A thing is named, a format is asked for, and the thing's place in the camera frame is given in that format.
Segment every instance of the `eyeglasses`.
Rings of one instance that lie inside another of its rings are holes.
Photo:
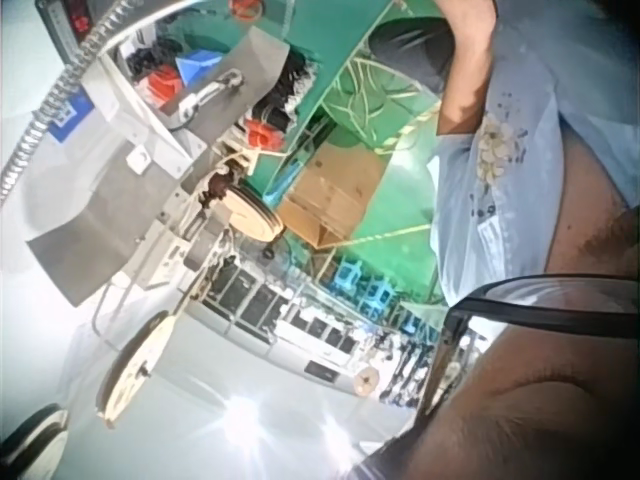
[[[444,320],[413,426],[354,467],[345,480],[400,478],[412,450],[454,388],[442,381],[474,318],[560,334],[640,338],[635,280],[594,275],[536,275],[478,288],[454,305]]]

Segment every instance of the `floral print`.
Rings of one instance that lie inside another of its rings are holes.
[[[509,164],[522,163],[527,152],[522,144],[528,132],[522,129],[516,131],[506,122],[509,118],[508,109],[499,105],[498,110],[505,121],[487,112],[478,131],[476,175],[480,184],[476,185],[478,195],[470,195],[471,216],[478,221],[495,215],[496,206],[491,188],[506,173]]]
[[[505,164],[516,154],[517,138],[507,123],[493,114],[484,117],[478,141],[477,174],[481,182],[493,186],[505,172]]]

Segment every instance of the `red component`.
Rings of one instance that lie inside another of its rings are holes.
[[[73,33],[78,42],[81,42],[93,26],[87,2],[86,0],[64,0],[64,5],[71,20]]]
[[[261,150],[278,151],[284,145],[284,135],[266,123],[247,120],[247,140],[249,146]]]
[[[149,90],[161,105],[171,100],[184,86],[176,69],[167,65],[151,73],[148,79]]]
[[[89,27],[91,26],[89,19],[87,17],[79,17],[73,16],[73,26],[78,33],[85,33],[89,31]]]
[[[262,17],[264,5],[262,0],[229,0],[229,10],[237,20],[251,23]]]

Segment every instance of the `black eyeglass frame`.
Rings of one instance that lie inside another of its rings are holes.
[[[416,418],[424,415],[433,404],[440,381],[473,317],[483,317],[508,325],[547,332],[617,339],[639,338],[640,321],[637,313],[564,310],[535,305],[516,305],[486,298],[490,291],[509,283],[553,279],[608,280],[632,282],[640,286],[636,280],[609,275],[543,274],[502,280],[477,288],[447,312],[433,364],[416,411]],[[602,321],[603,316],[607,317],[606,322]]]

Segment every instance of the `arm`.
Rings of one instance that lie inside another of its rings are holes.
[[[438,135],[475,133],[491,74],[492,0],[436,0],[455,37],[455,53],[438,120]]]

